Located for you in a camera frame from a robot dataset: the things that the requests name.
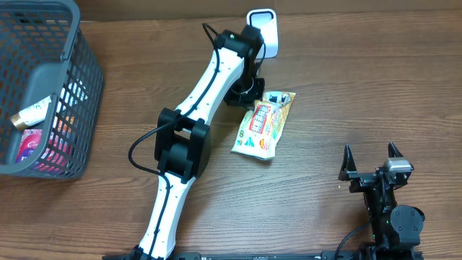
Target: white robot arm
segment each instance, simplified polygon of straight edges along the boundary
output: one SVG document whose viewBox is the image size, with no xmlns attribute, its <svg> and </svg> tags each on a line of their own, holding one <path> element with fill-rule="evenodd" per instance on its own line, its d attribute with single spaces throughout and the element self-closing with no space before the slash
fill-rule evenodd
<svg viewBox="0 0 462 260">
<path fill-rule="evenodd" d="M 248 108 L 262 97 L 264 80 L 256 78 L 260 64 L 255 59 L 263 45 L 260 30 L 249 25 L 240 34 L 217 34 L 216 49 L 196 87 L 175 111 L 164 108 L 159 116 L 157 127 L 162 131 L 157 132 L 154 152 L 159 188 L 144 237 L 130 255 L 103 259 L 162 260 L 171 255 L 186 195 L 209 161 L 209 128 L 219 104 L 224 100 Z M 182 130 L 191 133 L 190 139 L 175 133 Z"/>
</svg>

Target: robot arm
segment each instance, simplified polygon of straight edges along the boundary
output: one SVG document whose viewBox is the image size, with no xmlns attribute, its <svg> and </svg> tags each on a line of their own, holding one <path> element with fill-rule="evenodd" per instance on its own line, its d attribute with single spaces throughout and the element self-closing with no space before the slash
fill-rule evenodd
<svg viewBox="0 0 462 260">
<path fill-rule="evenodd" d="M 130 255 L 103 259 L 160 260 L 171 255 L 186 195 L 209 161 L 210 123 L 219 104 L 224 100 L 228 105 L 253 107 L 255 99 L 261 99 L 264 80 L 256 78 L 255 64 L 263 45 L 260 30 L 249 25 L 240 34 L 225 30 L 217 34 L 214 44 L 217 51 L 191 94 L 175 111 L 164 108 L 159 116 L 157 127 L 162 131 L 157 132 L 154 158 L 161 175 L 144 237 Z M 183 130 L 191 133 L 189 139 L 176 134 Z"/>
<path fill-rule="evenodd" d="M 420 244 L 420 233 L 425 216 L 422 210 L 398 205 L 394 190 L 407 185 L 414 166 L 398 151 L 393 142 L 388 144 L 388 159 L 373 173 L 358 173 L 353 154 L 345 146 L 344 161 L 339 173 L 340 181 L 350 181 L 351 193 L 362 192 L 369 212 L 374 243 L 363 243 L 358 252 L 340 254 L 323 252 L 327 260 L 337 256 L 353 259 L 422 259 L 414 247 Z"/>
</svg>

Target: gray plastic basket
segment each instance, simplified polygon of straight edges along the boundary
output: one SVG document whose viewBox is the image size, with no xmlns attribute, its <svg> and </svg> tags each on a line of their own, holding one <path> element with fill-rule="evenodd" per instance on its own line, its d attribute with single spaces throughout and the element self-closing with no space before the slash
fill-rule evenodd
<svg viewBox="0 0 462 260">
<path fill-rule="evenodd" d="M 77 178 L 87 167 L 104 79 L 79 24 L 72 0 L 0 0 L 1 174 Z M 10 117 L 48 96 L 40 142 L 16 162 L 23 132 Z"/>
</svg>

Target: basket handle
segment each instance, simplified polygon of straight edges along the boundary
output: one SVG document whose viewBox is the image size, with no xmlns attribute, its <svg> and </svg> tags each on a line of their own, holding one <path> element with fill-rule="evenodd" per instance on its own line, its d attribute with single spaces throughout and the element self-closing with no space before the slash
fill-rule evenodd
<svg viewBox="0 0 462 260">
<path fill-rule="evenodd" d="M 0 4 L 31 4 L 31 3 L 56 3 L 63 4 L 72 14 L 72 23 L 69 27 L 69 32 L 67 34 L 66 43 L 64 43 L 63 53 L 61 54 L 60 60 L 67 61 L 71 58 L 72 48 L 74 47 L 75 38 L 77 36 L 77 30 L 80 25 L 80 9 L 74 0 L 1 0 Z"/>
<path fill-rule="evenodd" d="M 72 13 L 72 23 L 67 34 L 66 43 L 64 44 L 64 50 L 61 54 L 61 61 L 67 61 L 71 58 L 72 48 L 74 47 L 75 38 L 77 36 L 77 30 L 80 25 L 80 9 L 74 0 L 41 0 L 58 2 L 66 5 Z"/>
</svg>

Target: black bracket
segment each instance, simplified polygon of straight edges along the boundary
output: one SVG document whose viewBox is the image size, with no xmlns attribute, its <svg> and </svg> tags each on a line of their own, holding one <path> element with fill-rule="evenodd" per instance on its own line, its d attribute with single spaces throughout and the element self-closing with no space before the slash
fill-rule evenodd
<svg viewBox="0 0 462 260">
<path fill-rule="evenodd" d="M 388 144 L 388 157 L 389 158 L 398 158 L 398 157 L 404 157 L 404 156 L 399 152 L 399 150 L 398 150 L 398 148 L 396 148 L 395 144 L 393 142 L 390 142 Z"/>
<path fill-rule="evenodd" d="M 173 173 L 187 183 L 192 177 L 199 178 L 210 158 L 210 126 L 204 120 L 183 117 L 180 111 L 164 108 L 159 115 L 158 127 L 166 129 L 156 136 L 154 158 L 159 161 L 161 173 Z M 191 131 L 189 139 L 176 134 L 183 129 Z"/>
<path fill-rule="evenodd" d="M 259 67 L 256 66 L 255 60 L 263 46 L 260 29 L 246 25 L 240 34 L 225 30 L 215 41 L 218 48 L 225 47 L 244 58 L 243 73 L 223 100 L 228 105 L 253 108 L 255 100 L 261 100 L 265 90 L 265 80 L 256 77 Z"/>
<path fill-rule="evenodd" d="M 354 164 L 352 150 L 349 145 L 345 145 L 344 161 L 341 164 L 339 181 L 350 181 L 351 174 L 358 174 L 356 165 Z"/>
<path fill-rule="evenodd" d="M 335 260 L 335 251 L 322 251 L 321 260 Z M 337 260 L 359 260 L 357 251 L 340 251 Z"/>
<path fill-rule="evenodd" d="M 371 243 L 362 244 L 359 248 L 359 260 L 424 260 L 422 252 L 413 249 L 390 251 Z"/>
<path fill-rule="evenodd" d="M 147 260 L 149 256 L 143 253 L 143 249 L 135 246 L 131 253 L 122 256 L 103 256 L 103 260 Z"/>
<path fill-rule="evenodd" d="M 199 253 L 174 253 L 168 260 L 201 260 Z"/>
</svg>

